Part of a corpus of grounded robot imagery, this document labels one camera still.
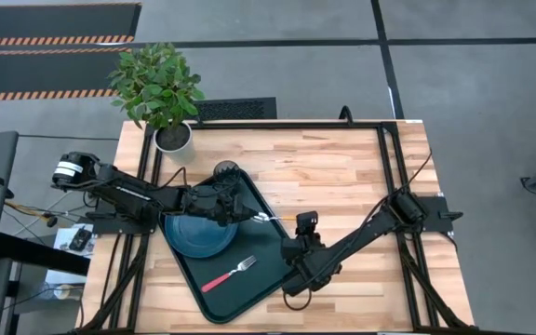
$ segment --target blue plate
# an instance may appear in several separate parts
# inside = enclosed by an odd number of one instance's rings
[[[238,224],[220,227],[215,221],[189,216],[167,216],[165,238],[179,253],[191,258],[207,258],[229,246]]]

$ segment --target fork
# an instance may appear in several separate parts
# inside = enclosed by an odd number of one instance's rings
[[[255,262],[256,262],[256,257],[255,256],[247,257],[246,259],[242,260],[240,263],[237,264],[236,269],[233,269],[233,270],[229,271],[228,273],[226,273],[224,275],[221,275],[220,277],[218,277],[218,278],[212,280],[211,282],[205,284],[202,287],[202,292],[206,293],[206,292],[210,291],[211,289],[217,287],[223,281],[227,280],[228,277],[230,277],[231,275],[234,275],[237,272],[246,271]]]

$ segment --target wooden table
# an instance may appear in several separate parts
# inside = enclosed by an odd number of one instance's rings
[[[421,122],[398,121],[399,136],[409,176],[429,153]],[[123,125],[114,164],[137,174],[143,133],[131,122]],[[387,141],[395,169],[392,144]],[[326,245],[354,230],[373,205],[387,195],[382,157],[375,130],[279,129],[195,130],[196,159],[187,166],[188,182],[211,175],[222,160],[233,160],[248,172],[278,215],[317,210],[317,229]],[[151,150],[146,179],[151,177]],[[160,182],[178,167],[163,158]],[[433,160],[411,184],[413,192],[437,194]],[[294,221],[284,222],[294,235]],[[88,321],[99,309],[114,235],[99,238],[90,263],[84,292]],[[464,322],[473,318],[454,246],[437,233],[423,233],[422,240],[434,287]],[[139,243],[134,243],[134,250]],[[117,251],[109,291],[119,267]],[[175,331],[377,331],[410,330],[409,310],[393,234],[377,239],[342,264],[340,275],[314,294],[302,312],[290,311],[282,291],[261,301],[226,325],[208,322],[194,301],[174,261],[165,238],[157,230],[151,237],[141,292],[137,332]],[[421,288],[415,282],[422,323],[428,324]],[[119,326],[127,323],[131,288],[124,295]],[[302,304],[307,296],[291,299]]]

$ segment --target tray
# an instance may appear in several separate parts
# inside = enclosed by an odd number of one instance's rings
[[[238,190],[244,204],[274,216],[249,175],[241,172]],[[211,185],[213,182],[214,179],[210,178],[200,184]],[[193,259],[170,248],[200,311],[208,321],[216,324],[233,320],[280,288],[283,276],[291,271],[280,256],[281,240],[288,237],[280,222],[243,221],[238,224],[237,235],[229,247],[211,258]],[[210,292],[202,293],[204,284],[233,270],[251,255],[256,256],[257,261],[247,271],[233,275]]]

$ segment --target gray floor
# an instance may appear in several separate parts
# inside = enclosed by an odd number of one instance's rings
[[[52,0],[22,1],[47,2]],[[536,36],[536,1],[381,2],[389,38]],[[146,0],[136,40],[373,38],[373,22],[369,0]],[[376,47],[184,52],[202,75],[209,99],[276,97],[281,118],[334,117],[343,104],[355,118],[392,115]],[[456,239],[476,323],[536,333],[536,197],[518,180],[536,170],[536,46],[391,47],[391,52],[405,116],[424,120],[442,190],[452,209],[465,212]],[[116,137],[124,116],[108,102],[0,102],[0,130]],[[61,197],[48,189],[60,154],[85,150],[112,160],[115,146],[21,139],[11,187],[19,201],[48,206]],[[58,208],[80,202],[70,194]],[[1,226],[8,233],[20,229],[7,217]],[[52,233],[39,223],[33,229]],[[20,333],[62,331],[74,316],[75,306],[30,313],[20,320]]]

